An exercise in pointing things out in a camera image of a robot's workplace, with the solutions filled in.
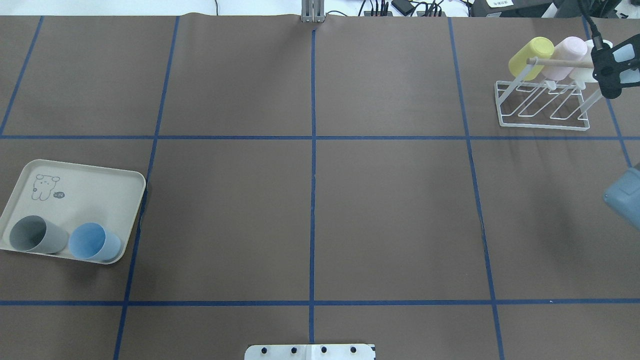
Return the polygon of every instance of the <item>white cup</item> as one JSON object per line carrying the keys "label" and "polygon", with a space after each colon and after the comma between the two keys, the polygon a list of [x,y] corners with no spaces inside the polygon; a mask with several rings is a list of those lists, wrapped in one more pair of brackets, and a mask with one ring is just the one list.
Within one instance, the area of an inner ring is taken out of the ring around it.
{"label": "white cup", "polygon": [[18,251],[53,254],[67,246],[69,235],[37,215],[20,219],[9,234],[9,243]]}
{"label": "white cup", "polygon": [[95,222],[80,225],[69,238],[69,251],[82,260],[113,260],[121,248],[119,237]]}

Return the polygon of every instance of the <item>tray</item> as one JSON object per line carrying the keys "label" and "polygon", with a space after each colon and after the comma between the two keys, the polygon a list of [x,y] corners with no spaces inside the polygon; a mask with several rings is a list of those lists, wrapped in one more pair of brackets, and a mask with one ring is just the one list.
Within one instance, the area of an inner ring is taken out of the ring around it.
{"label": "tray", "polygon": [[[36,184],[41,179],[49,185]],[[0,217],[0,249],[17,251],[9,243],[9,234],[15,223],[28,215],[41,216],[69,235],[85,222],[97,222],[118,235],[123,243],[120,254],[112,261],[76,259],[68,246],[55,254],[28,254],[103,265],[115,263],[127,248],[146,185],[145,177],[135,171],[33,160],[22,169]]]}

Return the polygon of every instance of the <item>gray tabletop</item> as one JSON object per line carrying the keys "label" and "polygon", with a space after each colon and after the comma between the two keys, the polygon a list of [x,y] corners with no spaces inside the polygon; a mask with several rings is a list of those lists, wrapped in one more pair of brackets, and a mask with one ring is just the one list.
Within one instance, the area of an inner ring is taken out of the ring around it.
{"label": "gray tabletop", "polygon": [[[599,22],[614,43],[639,25]],[[586,132],[500,127],[493,84],[535,36],[586,33],[1,18],[0,203],[38,158],[136,170],[148,193],[114,265],[0,252],[0,358],[637,359],[640,233],[602,193],[640,161],[640,93]]]}

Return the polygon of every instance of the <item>cartoon bear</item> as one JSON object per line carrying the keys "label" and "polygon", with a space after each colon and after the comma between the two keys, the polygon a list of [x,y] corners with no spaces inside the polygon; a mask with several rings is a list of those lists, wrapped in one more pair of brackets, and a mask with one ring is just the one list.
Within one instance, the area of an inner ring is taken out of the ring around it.
{"label": "cartoon bear", "polygon": [[49,196],[51,196],[51,191],[56,187],[58,181],[60,181],[58,176],[36,175],[36,181],[33,183],[33,194],[31,194],[31,198],[33,200],[47,200]]}

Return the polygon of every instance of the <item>gray cup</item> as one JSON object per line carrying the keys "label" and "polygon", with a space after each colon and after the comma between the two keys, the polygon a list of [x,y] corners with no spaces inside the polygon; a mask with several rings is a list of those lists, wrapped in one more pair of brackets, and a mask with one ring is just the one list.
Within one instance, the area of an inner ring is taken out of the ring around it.
{"label": "gray cup", "polygon": [[68,239],[66,231],[37,215],[20,219],[9,235],[9,243],[14,249],[42,254],[62,251]]}

